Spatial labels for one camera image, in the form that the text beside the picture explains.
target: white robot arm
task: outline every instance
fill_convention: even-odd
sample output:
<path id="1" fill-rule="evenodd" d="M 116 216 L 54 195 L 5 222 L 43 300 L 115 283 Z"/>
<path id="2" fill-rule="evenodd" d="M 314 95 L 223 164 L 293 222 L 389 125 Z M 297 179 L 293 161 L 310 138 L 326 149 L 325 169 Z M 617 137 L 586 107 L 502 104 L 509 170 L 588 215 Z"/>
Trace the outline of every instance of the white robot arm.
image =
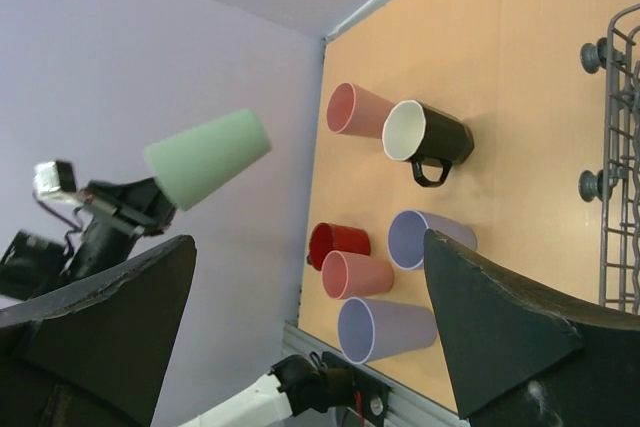
<path id="1" fill-rule="evenodd" d="M 327 412 L 349 405 L 354 395 L 346 369 L 318 369 L 301 355 L 292 355 L 247 389 L 180 427 L 265 427 L 308 409 Z"/>

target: black mug handle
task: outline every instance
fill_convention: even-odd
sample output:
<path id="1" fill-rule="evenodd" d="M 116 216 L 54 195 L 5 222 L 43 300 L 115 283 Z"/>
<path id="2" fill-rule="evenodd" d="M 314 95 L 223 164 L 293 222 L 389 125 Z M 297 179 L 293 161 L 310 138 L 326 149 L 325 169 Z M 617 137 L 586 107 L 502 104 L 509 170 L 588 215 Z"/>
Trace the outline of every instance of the black mug handle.
<path id="1" fill-rule="evenodd" d="M 446 159 L 438 159 L 442 164 L 442 173 L 437 181 L 427 179 L 422 172 L 422 159 L 411 159 L 411 171 L 413 172 L 413 179 L 422 187 L 440 187 L 447 180 L 449 172 L 451 172 L 452 162 Z"/>

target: black mug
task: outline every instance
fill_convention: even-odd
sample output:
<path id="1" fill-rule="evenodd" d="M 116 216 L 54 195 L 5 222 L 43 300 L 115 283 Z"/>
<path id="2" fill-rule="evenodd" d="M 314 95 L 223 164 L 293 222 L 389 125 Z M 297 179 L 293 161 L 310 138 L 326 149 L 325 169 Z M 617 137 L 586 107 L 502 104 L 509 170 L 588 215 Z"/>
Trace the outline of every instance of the black mug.
<path id="1" fill-rule="evenodd" d="M 413 178 L 422 187 L 444 184 L 451 167 L 467 160 L 474 148 L 469 127 L 417 100 L 403 100 L 391 110 L 382 129 L 382 144 L 391 160 L 411 163 Z M 427 179 L 423 165 L 442 167 L 440 178 Z"/>

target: wire rack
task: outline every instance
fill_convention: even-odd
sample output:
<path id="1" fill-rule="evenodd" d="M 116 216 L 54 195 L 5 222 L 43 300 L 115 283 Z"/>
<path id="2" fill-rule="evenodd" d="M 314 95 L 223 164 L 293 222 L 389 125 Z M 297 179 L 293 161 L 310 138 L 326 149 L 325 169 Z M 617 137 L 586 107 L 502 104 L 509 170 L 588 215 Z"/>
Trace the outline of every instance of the wire rack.
<path id="1" fill-rule="evenodd" d="M 602 201 L 600 234 L 600 305 L 638 314 L 640 309 L 640 60 L 634 60 L 640 25 L 640 4 L 616 14 L 607 37 L 585 44 L 583 68 L 606 70 L 603 167 L 584 171 L 579 191 L 583 200 Z"/>

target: wooden table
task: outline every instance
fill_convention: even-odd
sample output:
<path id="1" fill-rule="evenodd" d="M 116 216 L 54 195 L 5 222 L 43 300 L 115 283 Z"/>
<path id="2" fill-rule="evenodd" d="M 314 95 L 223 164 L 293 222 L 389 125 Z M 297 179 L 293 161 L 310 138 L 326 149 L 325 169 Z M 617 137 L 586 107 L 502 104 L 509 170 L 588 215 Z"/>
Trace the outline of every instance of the wooden table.
<path id="1" fill-rule="evenodd" d="M 640 0 L 393 0 L 328 45 L 309 215 L 366 229 L 386 257 L 393 216 L 416 208 L 473 227 L 479 252 L 571 295 L 597 301 L 600 203 L 577 181 L 602 163 L 604 73 L 580 47 Z M 422 100 L 463 119 L 476 150 L 437 189 L 419 187 L 381 141 L 335 135 L 327 101 L 341 82 L 390 100 Z M 397 271 L 382 298 L 430 305 L 424 274 Z M 305 266 L 300 328 L 338 346 L 341 303 Z M 439 343 L 372 367 L 455 410 Z"/>

